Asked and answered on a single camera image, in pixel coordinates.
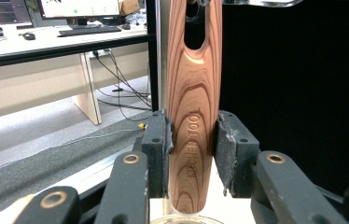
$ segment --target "computer mouse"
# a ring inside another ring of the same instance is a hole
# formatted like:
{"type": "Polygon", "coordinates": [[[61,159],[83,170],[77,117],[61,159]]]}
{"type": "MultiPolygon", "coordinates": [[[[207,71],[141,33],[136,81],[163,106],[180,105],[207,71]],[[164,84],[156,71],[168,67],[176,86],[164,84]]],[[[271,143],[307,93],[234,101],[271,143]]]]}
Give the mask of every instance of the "computer mouse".
{"type": "Polygon", "coordinates": [[[23,36],[23,39],[25,40],[35,40],[34,34],[26,33],[26,34],[23,34],[22,36],[23,36]]]}

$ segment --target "black background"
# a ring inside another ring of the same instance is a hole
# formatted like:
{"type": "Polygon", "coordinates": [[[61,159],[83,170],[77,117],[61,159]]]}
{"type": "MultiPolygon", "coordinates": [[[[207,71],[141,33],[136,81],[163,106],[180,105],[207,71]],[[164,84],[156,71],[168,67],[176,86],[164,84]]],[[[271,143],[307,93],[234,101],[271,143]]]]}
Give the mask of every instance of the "black background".
{"type": "Polygon", "coordinates": [[[349,187],[349,1],[223,6],[220,109],[316,185],[349,187]]]}

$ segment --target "black keyboard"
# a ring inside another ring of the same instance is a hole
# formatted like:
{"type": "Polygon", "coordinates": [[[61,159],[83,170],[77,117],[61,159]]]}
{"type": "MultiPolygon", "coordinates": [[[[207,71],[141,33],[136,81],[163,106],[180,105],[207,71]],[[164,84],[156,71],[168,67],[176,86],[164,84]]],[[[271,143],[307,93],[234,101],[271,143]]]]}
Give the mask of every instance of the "black keyboard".
{"type": "Polygon", "coordinates": [[[60,31],[60,36],[72,36],[72,35],[95,35],[95,34],[103,34],[103,33],[113,33],[120,32],[117,26],[103,26],[103,27],[94,27],[88,29],[76,29],[76,30],[66,30],[60,31]]]}

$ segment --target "wooden handle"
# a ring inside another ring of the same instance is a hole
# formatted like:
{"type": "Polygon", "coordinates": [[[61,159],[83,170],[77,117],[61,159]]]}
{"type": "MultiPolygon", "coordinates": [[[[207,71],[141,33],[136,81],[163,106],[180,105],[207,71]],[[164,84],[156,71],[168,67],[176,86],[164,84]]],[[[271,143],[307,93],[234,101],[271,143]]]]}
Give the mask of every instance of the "wooden handle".
{"type": "Polygon", "coordinates": [[[221,77],[221,0],[205,8],[205,39],[199,49],[184,43],[187,0],[171,1],[167,111],[174,123],[169,162],[170,199],[181,213],[206,203],[215,143],[221,77]]]}

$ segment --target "desk leg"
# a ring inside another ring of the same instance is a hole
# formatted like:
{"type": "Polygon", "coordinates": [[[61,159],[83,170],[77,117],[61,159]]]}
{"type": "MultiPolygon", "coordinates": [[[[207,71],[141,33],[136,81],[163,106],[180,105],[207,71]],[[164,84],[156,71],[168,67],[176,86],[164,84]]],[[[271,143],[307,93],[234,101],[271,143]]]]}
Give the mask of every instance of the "desk leg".
{"type": "Polygon", "coordinates": [[[87,115],[87,117],[97,125],[102,123],[102,117],[95,94],[90,58],[87,53],[81,53],[79,56],[84,70],[85,92],[73,96],[72,99],[85,115],[87,115]]]}

